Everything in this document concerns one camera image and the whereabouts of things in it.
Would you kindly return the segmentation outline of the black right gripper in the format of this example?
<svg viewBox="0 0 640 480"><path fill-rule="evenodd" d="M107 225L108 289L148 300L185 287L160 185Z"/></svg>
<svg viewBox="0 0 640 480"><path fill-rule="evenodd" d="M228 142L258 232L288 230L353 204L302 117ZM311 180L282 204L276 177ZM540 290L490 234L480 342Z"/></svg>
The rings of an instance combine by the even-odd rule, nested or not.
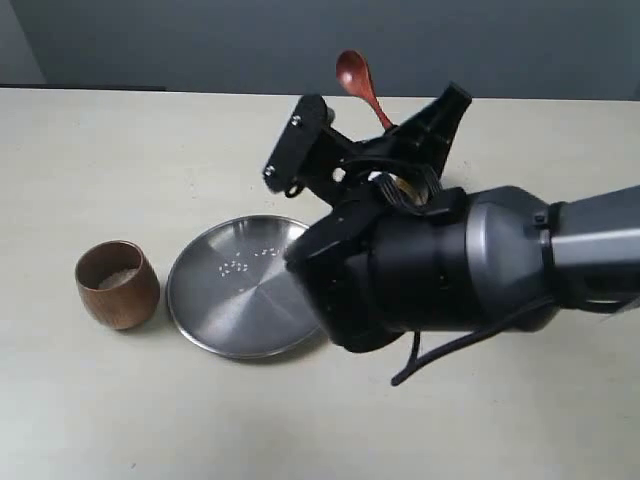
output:
<svg viewBox="0 0 640 480"><path fill-rule="evenodd" d="M451 82L429 105L380 137L353 141L330 127L335 147L327 178L313 189L301 190L308 189L333 205L377 171L411 183L424 180L431 194L436 192L459 124L471 103L472 96Z"/></svg>

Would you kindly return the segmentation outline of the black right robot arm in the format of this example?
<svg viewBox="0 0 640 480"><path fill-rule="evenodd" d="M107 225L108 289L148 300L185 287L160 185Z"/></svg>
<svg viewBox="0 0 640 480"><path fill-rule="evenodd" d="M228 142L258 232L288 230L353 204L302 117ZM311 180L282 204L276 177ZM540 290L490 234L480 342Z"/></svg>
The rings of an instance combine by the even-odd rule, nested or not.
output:
<svg viewBox="0 0 640 480"><path fill-rule="evenodd" d="M330 212L287 250L331 340L354 353L407 332L470 345L542 329L561 309L608 314L639 297L639 190L548 203L516 186L441 183L471 96L457 85L378 137L335 130L302 96L264 170L270 190L311 191Z"/></svg>

